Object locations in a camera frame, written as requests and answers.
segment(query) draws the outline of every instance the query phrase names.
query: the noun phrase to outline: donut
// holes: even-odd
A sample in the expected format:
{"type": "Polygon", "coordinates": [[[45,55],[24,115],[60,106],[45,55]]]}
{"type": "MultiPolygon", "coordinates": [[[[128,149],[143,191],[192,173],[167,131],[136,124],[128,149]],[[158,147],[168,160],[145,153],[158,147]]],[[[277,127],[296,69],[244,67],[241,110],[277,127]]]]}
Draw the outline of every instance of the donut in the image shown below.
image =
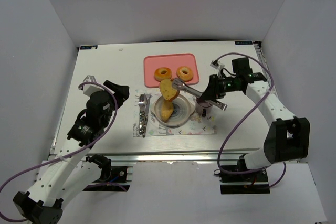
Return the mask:
{"type": "Polygon", "coordinates": [[[190,67],[187,66],[179,67],[176,71],[176,74],[182,81],[191,81],[194,77],[193,71],[190,67]]]}
{"type": "Polygon", "coordinates": [[[157,81],[170,79],[172,77],[172,70],[170,68],[158,68],[154,73],[154,78],[157,81]]]}

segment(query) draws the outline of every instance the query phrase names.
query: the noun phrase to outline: black label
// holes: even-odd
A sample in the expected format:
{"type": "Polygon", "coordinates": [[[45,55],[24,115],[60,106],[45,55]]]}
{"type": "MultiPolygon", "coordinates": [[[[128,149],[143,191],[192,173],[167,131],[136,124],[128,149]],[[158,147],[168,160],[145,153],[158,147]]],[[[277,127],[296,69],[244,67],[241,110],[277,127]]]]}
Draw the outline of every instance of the black label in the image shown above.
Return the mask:
{"type": "Polygon", "coordinates": [[[235,41],[236,45],[253,45],[251,40],[240,40],[240,41],[235,41]]]}
{"type": "Polygon", "coordinates": [[[91,49],[97,49],[98,45],[90,45],[90,46],[80,46],[79,50],[91,50],[91,49]]]}

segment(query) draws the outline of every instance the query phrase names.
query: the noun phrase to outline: white plate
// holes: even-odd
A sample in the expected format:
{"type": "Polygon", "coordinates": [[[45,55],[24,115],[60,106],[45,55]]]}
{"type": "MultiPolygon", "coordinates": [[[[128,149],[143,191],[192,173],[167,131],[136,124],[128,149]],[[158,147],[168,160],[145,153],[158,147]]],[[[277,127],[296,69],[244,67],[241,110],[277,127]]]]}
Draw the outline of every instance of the white plate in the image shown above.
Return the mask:
{"type": "Polygon", "coordinates": [[[188,121],[190,115],[195,111],[195,105],[191,104],[186,97],[180,94],[173,101],[174,112],[172,113],[168,121],[164,122],[161,119],[161,105],[163,101],[163,97],[158,98],[158,100],[151,105],[150,109],[152,113],[156,116],[157,120],[164,126],[181,126],[186,121],[188,121]]]}

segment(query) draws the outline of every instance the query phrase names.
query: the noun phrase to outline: gray wall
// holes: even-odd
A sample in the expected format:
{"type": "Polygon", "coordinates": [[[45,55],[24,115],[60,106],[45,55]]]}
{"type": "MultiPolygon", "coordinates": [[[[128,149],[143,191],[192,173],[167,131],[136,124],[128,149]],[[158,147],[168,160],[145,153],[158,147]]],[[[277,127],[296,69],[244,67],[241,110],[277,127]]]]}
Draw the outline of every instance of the gray wall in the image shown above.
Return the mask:
{"type": "Polygon", "coordinates": [[[263,40],[284,0],[50,0],[74,43],[263,40]]]}
{"type": "MultiPolygon", "coordinates": [[[[0,0],[0,6],[2,184],[47,158],[76,48],[49,0],[0,0]]],[[[32,185],[34,177],[31,172],[5,187],[0,211],[20,217],[13,196],[32,185]]]]}
{"type": "Polygon", "coordinates": [[[311,123],[308,163],[331,223],[336,223],[335,31],[336,0],[285,0],[263,43],[280,98],[311,123]]]}

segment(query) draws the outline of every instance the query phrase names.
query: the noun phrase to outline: blue wire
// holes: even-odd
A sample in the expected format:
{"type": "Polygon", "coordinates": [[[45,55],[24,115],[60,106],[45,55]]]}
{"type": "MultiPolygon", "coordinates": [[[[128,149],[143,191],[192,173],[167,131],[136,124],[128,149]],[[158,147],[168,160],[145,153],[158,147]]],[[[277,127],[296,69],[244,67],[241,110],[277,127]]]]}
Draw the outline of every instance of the blue wire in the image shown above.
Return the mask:
{"type": "Polygon", "coordinates": [[[113,180],[111,180],[110,183],[112,183],[113,181],[117,180],[117,178],[119,178],[119,176],[117,176],[113,180]]]}

